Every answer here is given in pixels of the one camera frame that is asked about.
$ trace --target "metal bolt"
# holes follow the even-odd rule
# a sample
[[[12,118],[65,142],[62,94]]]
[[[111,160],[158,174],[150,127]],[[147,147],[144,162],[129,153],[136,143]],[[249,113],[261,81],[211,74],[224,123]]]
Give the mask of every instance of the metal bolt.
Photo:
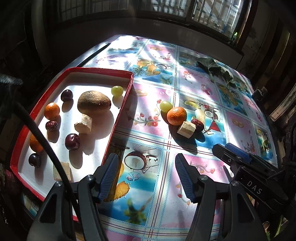
[[[57,186],[57,187],[60,187],[62,184],[63,184],[62,181],[57,181],[54,185]]]
[[[238,186],[238,185],[239,185],[238,181],[235,181],[235,180],[231,181],[231,184],[232,184],[233,186]]]
[[[208,177],[207,177],[207,175],[200,175],[200,179],[203,180],[203,181],[205,181],[205,180],[208,179]]]
[[[94,176],[93,176],[93,175],[87,175],[87,176],[86,176],[86,179],[87,179],[88,181],[93,180],[93,179],[94,179]]]

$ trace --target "brown kiwi fruit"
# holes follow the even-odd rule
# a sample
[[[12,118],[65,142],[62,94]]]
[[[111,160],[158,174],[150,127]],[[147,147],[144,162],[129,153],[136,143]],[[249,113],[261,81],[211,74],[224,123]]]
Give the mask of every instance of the brown kiwi fruit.
[[[78,99],[77,109],[88,116],[103,114],[110,110],[111,100],[98,91],[87,91]]]

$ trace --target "blue ridged pad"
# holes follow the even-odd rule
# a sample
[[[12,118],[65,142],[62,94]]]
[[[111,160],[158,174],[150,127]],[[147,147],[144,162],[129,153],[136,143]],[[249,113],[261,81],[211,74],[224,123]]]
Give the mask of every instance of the blue ridged pad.
[[[112,182],[118,169],[118,156],[111,153],[104,165],[106,164],[109,164],[109,166],[101,182],[100,194],[98,196],[100,202],[102,202],[109,194]]]
[[[225,148],[227,148],[228,150],[232,151],[237,156],[241,157],[242,160],[244,161],[244,163],[250,163],[251,162],[250,157],[249,157],[249,154],[246,153],[245,151],[243,151],[242,149],[236,147],[235,145],[233,145],[231,143],[227,143],[225,145]]]
[[[186,160],[186,163],[183,163],[181,158],[185,160],[183,154],[178,154],[175,158],[176,170],[178,172],[186,197],[193,201],[193,199],[195,198],[193,182],[191,181],[189,174],[184,166],[184,164],[187,164],[188,166],[189,164]]]

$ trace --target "orange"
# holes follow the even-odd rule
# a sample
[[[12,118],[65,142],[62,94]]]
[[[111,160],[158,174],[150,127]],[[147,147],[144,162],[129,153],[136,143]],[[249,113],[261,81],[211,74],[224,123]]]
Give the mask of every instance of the orange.
[[[46,119],[53,121],[57,118],[57,116],[59,115],[59,106],[52,102],[49,103],[44,110],[44,116]]]
[[[186,110],[182,107],[174,107],[167,113],[168,122],[173,126],[180,126],[187,119]]]
[[[37,141],[36,137],[33,134],[30,136],[30,147],[35,152],[43,151],[43,147],[40,145],[39,141]]]

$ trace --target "printed flower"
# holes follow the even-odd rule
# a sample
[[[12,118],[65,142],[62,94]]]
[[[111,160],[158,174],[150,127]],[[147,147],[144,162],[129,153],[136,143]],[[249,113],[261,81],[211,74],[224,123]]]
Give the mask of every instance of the printed flower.
[[[154,127],[156,127],[156,126],[158,126],[158,123],[156,121],[152,121],[151,122],[151,125],[154,126]]]

